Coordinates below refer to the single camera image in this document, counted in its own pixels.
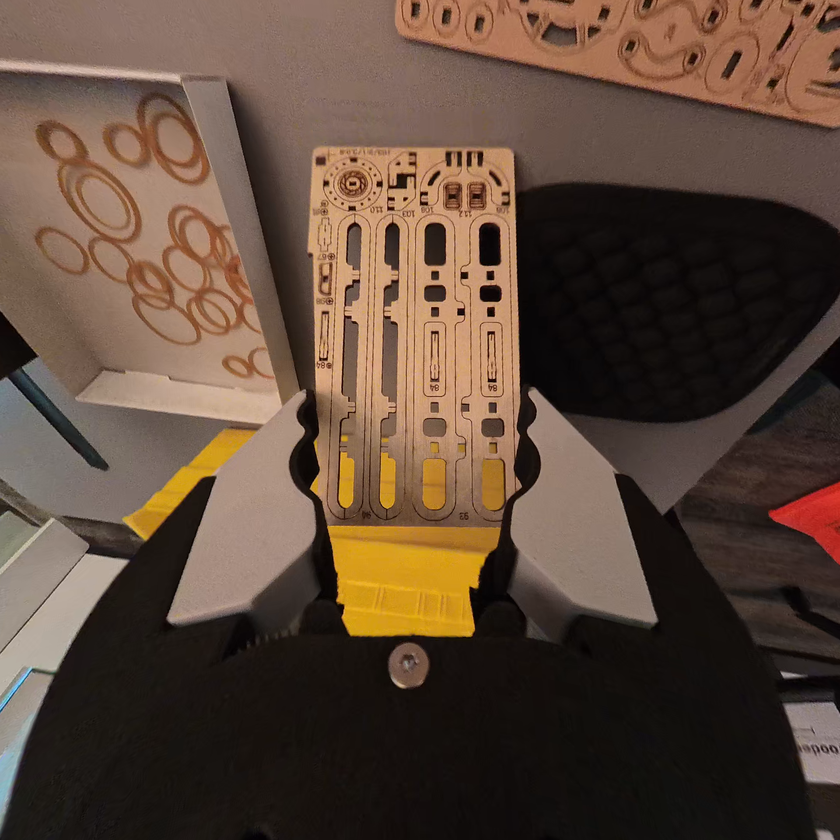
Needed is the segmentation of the narrow slotted wooden parts sheet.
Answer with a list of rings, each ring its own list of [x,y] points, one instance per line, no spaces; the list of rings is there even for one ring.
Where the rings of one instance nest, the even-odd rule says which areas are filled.
[[[312,155],[318,493],[328,524],[497,528],[518,489],[515,157]]]

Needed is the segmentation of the red paper sheet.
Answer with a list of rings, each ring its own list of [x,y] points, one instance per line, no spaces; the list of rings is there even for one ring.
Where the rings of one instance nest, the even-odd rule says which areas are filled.
[[[769,516],[812,538],[839,564],[839,482],[770,510]]]

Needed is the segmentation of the gear-oval wooden parts sheet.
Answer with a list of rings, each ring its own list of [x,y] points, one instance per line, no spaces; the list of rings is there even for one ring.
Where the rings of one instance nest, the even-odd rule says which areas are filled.
[[[397,1],[405,38],[837,129],[838,1]]]

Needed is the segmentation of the white cardboard tray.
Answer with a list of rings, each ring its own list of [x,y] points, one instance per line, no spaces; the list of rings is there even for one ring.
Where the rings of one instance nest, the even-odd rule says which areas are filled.
[[[268,422],[298,376],[227,81],[1,76],[10,327],[81,403]]]

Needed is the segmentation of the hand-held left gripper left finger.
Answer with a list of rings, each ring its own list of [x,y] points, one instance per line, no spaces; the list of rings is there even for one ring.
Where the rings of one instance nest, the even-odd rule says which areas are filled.
[[[169,624],[244,616],[281,634],[317,600],[338,601],[322,502],[313,392],[294,395],[215,474]]]

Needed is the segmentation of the pile of tan rubber bands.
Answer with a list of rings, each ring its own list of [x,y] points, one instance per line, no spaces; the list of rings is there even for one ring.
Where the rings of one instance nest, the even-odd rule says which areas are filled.
[[[95,119],[86,133],[42,118],[35,143],[51,163],[31,233],[45,263],[69,278],[60,295],[90,327],[163,351],[225,386],[275,383],[253,292],[189,105],[150,91],[132,119]]]

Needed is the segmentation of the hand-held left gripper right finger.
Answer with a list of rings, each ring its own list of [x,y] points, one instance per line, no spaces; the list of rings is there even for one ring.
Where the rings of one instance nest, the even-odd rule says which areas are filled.
[[[564,638],[581,616],[645,630],[658,617],[618,474],[536,388],[522,391],[499,541],[480,570],[478,631]]]

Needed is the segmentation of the yellow plastic bin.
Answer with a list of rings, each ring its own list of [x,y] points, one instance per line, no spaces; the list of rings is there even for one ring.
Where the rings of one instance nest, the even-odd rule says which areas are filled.
[[[474,633],[470,593],[499,528],[334,526],[329,534],[351,635]]]

